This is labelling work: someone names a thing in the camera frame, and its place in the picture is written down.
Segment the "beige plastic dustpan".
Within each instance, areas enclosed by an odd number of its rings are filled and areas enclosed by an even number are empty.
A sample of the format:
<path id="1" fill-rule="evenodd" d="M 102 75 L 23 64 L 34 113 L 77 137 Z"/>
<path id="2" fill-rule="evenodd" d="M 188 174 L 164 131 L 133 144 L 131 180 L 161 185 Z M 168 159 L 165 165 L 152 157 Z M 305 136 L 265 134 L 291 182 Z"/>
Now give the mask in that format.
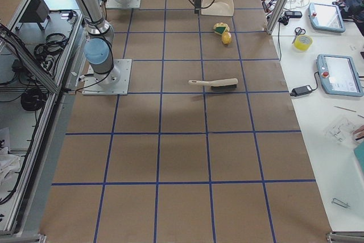
<path id="1" fill-rule="evenodd" d="M 233 0 L 202 0 L 202 15 L 232 17 L 234 15 Z"/>

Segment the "yellow green sponge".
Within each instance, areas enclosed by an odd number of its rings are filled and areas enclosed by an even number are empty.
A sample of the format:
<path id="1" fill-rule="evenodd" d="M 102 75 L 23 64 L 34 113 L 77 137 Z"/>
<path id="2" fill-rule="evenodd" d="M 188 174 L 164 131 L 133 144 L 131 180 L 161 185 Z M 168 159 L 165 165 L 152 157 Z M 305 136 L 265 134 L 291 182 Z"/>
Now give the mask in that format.
<path id="1" fill-rule="evenodd" d="M 229 32 L 230 27 L 227 23 L 219 22 L 213 26 L 213 31 L 215 34 L 222 35 L 225 32 Z"/>

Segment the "beige hand brush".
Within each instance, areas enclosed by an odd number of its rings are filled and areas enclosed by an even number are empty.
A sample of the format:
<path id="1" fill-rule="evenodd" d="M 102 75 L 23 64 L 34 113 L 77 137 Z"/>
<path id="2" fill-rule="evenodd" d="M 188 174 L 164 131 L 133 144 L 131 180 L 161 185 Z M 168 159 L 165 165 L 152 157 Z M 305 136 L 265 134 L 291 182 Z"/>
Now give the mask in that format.
<path id="1" fill-rule="evenodd" d="M 212 81 L 189 80 L 188 84 L 201 87 L 210 87 L 212 91 L 227 91 L 237 88 L 238 79 L 231 78 L 231 79 L 220 79 Z"/>

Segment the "yellow tape roll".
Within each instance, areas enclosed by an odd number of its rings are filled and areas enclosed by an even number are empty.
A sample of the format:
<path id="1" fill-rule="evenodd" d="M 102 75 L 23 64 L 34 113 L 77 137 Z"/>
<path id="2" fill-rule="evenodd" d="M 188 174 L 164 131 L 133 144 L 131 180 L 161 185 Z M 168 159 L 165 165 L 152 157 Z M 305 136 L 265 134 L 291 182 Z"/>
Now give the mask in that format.
<path id="1" fill-rule="evenodd" d="M 306 51 L 313 43 L 313 39 L 308 35 L 298 35 L 293 42 L 296 49 Z"/>

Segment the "far teach pendant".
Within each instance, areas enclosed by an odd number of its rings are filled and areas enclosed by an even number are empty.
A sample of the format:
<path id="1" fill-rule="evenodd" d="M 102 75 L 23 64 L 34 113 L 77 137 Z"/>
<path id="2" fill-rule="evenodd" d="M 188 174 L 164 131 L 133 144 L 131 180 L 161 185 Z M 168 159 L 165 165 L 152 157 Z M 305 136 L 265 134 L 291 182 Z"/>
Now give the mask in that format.
<path id="1" fill-rule="evenodd" d="M 322 3 L 310 3 L 308 16 L 315 30 L 336 33 L 345 32 L 346 28 L 338 6 Z"/>

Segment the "teach pendant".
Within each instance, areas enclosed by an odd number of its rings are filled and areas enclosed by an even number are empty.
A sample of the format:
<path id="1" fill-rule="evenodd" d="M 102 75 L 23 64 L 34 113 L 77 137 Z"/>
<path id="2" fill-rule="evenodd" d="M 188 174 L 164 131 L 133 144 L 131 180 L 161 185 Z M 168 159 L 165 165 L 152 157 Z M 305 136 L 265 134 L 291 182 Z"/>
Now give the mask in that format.
<path id="1" fill-rule="evenodd" d="M 319 54 L 316 65 L 322 88 L 327 94 L 363 97 L 363 88 L 351 56 Z"/>
<path id="2" fill-rule="evenodd" d="M 315 30 L 336 33 L 345 32 L 346 28 L 338 6 L 322 3 L 310 3 L 308 16 Z"/>

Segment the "black power adapter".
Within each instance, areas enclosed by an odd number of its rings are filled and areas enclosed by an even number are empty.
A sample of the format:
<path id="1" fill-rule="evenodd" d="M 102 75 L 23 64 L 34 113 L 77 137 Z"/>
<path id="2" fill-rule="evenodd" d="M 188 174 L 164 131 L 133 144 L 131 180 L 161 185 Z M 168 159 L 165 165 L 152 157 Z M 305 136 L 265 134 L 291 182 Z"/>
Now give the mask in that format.
<path id="1" fill-rule="evenodd" d="M 313 89 L 310 85 L 304 85 L 300 87 L 293 88 L 290 92 L 290 96 L 292 97 L 299 97 L 303 95 L 307 95 L 313 92 Z"/>

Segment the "black monitor on shelf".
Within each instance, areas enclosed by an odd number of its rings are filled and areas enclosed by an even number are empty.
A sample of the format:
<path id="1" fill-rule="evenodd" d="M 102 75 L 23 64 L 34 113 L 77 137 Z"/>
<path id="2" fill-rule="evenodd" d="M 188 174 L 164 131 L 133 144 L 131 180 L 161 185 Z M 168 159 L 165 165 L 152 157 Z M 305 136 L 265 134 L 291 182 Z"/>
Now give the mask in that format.
<path id="1" fill-rule="evenodd" d="M 24 23 L 36 23 L 40 30 L 45 30 L 50 19 L 49 12 L 44 0 L 30 0 L 15 29 L 20 30 Z"/>

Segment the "near teach pendant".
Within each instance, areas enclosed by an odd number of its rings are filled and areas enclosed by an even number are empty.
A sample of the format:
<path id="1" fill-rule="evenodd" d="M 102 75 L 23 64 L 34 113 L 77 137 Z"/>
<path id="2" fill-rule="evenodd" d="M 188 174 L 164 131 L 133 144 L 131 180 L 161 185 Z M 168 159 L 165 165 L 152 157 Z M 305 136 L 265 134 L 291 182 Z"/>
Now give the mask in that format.
<path id="1" fill-rule="evenodd" d="M 363 88 L 351 56 L 319 54 L 316 65 L 322 88 L 327 94 L 363 97 Z"/>

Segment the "clear plastic package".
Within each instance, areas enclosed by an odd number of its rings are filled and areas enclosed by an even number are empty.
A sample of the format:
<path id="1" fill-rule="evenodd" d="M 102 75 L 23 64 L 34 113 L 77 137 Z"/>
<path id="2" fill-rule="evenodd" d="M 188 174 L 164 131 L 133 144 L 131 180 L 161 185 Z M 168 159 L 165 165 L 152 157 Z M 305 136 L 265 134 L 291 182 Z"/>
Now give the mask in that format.
<path id="1" fill-rule="evenodd" d="M 360 139 L 358 134 L 354 134 L 358 128 L 359 126 L 352 123 L 347 117 L 339 116 L 325 128 L 324 135 L 333 143 L 355 148 L 363 142 L 363 138 Z"/>

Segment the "metal clip on table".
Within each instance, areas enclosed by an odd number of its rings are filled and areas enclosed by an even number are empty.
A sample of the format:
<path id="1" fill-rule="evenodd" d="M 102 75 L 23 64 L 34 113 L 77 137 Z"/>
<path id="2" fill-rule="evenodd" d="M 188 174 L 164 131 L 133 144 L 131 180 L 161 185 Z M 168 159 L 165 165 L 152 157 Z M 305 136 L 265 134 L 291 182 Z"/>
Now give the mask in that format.
<path id="1" fill-rule="evenodd" d="M 340 207 L 346 208 L 346 209 L 350 208 L 349 203 L 344 202 L 344 201 L 342 201 L 342 200 L 340 200 L 340 199 L 338 199 L 338 198 L 336 198 L 336 197 L 334 197 L 334 198 L 332 199 L 331 203 L 332 203 L 332 204 L 335 204 L 335 205 L 337 205 L 337 206 L 340 206 Z"/>

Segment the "white crumpled cloth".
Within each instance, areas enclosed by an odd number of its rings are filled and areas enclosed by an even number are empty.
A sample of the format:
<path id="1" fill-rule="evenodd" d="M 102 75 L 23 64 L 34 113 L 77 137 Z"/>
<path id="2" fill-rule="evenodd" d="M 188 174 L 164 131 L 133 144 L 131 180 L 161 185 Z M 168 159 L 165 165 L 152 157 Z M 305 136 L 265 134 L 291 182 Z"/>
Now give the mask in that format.
<path id="1" fill-rule="evenodd" d="M 11 154 L 10 130 L 1 129 L 1 184 L 20 170 L 20 156 Z"/>

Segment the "black handled scissors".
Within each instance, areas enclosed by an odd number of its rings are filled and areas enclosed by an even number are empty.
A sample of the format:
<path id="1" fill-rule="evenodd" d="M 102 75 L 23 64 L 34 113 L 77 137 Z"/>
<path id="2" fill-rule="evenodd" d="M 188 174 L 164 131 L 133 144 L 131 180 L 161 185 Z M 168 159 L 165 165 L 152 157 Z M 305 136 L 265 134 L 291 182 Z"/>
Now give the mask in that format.
<path id="1" fill-rule="evenodd" d="M 304 35 L 305 33 L 306 33 L 306 30 L 304 28 L 301 28 L 301 27 L 295 28 L 295 37 L 292 41 L 292 44 L 294 44 L 295 40 L 297 39 L 297 37 L 299 35 Z"/>

